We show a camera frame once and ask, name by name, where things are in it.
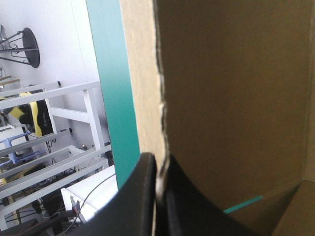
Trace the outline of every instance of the cardboard box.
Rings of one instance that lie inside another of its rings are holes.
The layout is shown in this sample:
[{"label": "cardboard box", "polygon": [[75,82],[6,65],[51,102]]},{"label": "cardboard box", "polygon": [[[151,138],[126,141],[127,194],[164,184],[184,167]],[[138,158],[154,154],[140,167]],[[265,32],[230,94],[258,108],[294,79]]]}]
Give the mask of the cardboard box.
[{"label": "cardboard box", "polygon": [[174,154],[222,210],[262,196],[230,214],[261,235],[314,235],[314,1],[136,2],[121,0],[141,151]]}]

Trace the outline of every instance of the black plastic object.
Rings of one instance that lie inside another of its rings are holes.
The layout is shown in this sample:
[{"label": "black plastic object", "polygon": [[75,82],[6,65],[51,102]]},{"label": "black plastic object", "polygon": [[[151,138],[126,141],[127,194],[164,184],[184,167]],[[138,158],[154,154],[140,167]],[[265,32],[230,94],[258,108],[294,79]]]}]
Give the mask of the black plastic object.
[{"label": "black plastic object", "polygon": [[164,204],[157,209],[157,236],[255,235],[208,201],[174,157],[167,171]]},{"label": "black plastic object", "polygon": [[156,162],[143,153],[118,194],[72,236],[151,236],[155,199]]}]

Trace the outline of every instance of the teal stripe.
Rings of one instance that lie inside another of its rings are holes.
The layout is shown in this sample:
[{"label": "teal stripe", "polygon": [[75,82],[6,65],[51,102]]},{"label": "teal stripe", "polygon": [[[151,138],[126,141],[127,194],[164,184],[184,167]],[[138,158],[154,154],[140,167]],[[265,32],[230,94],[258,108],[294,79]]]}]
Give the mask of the teal stripe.
[{"label": "teal stripe", "polygon": [[230,207],[229,209],[224,210],[223,212],[224,212],[225,214],[229,214],[229,213],[231,213],[231,212],[233,212],[233,211],[236,211],[236,210],[239,210],[239,209],[241,209],[241,208],[243,208],[243,207],[246,207],[246,206],[248,206],[248,205],[250,205],[250,204],[252,204],[252,203],[258,202],[258,201],[260,201],[260,200],[262,200],[262,199],[263,199],[262,196],[257,196],[257,197],[255,197],[255,198],[249,199],[249,200],[247,200],[247,201],[245,201],[245,202],[243,202],[243,203],[241,203],[241,204],[238,204],[238,205],[236,205],[236,206],[232,206],[232,207]]},{"label": "teal stripe", "polygon": [[86,0],[118,187],[140,156],[119,0]]}]

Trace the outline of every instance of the wire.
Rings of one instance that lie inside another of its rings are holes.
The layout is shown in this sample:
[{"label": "wire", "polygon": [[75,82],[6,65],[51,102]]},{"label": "wire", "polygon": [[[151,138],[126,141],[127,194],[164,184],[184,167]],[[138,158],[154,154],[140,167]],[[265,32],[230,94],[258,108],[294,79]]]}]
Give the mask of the wire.
[{"label": "wire", "polygon": [[25,218],[25,217],[27,217],[27,216],[34,215],[34,214],[37,214],[37,212],[34,212],[34,213],[32,213],[32,214],[28,214],[28,215],[25,215],[25,216],[22,216],[22,217],[18,217],[18,218],[13,219],[13,220],[8,220],[8,221],[6,221],[6,223],[11,222],[11,221],[14,221],[14,220],[22,219],[22,218]]},{"label": "wire", "polygon": [[33,135],[33,134],[28,134],[28,135],[30,135],[30,136],[32,136],[32,137],[34,137],[34,138],[38,138],[37,136],[35,136],[35,135]]},{"label": "wire", "polygon": [[87,195],[87,197],[84,199],[84,201],[83,201],[83,203],[82,203],[82,205],[81,205],[81,207],[80,207],[80,210],[79,210],[79,212],[77,213],[77,216],[75,217],[75,219],[74,219],[74,221],[72,222],[72,224],[63,232],[63,234],[62,235],[60,235],[60,236],[64,236],[65,235],[65,233],[67,233],[67,231],[74,225],[74,223],[75,223],[75,221],[78,219],[78,217],[79,217],[79,214],[81,213],[81,210],[82,210],[82,208],[83,208],[83,206],[84,206],[84,203],[87,201],[87,199],[88,199],[88,197],[94,192],[94,190],[96,190],[102,183],[104,183],[105,181],[107,181],[108,179],[110,179],[111,177],[113,177],[115,174],[113,174],[113,175],[111,175],[110,177],[108,177],[108,178],[106,178],[106,179],[104,179],[101,183],[99,183],[94,189],[92,189],[92,191]]},{"label": "wire", "polygon": [[30,211],[35,211],[35,210],[23,210],[23,211],[19,211],[18,213],[12,214],[12,215],[6,217],[5,219],[8,219],[8,218],[12,217],[13,215],[17,215],[17,214],[20,214],[20,213],[23,213],[23,212],[30,212]]}]

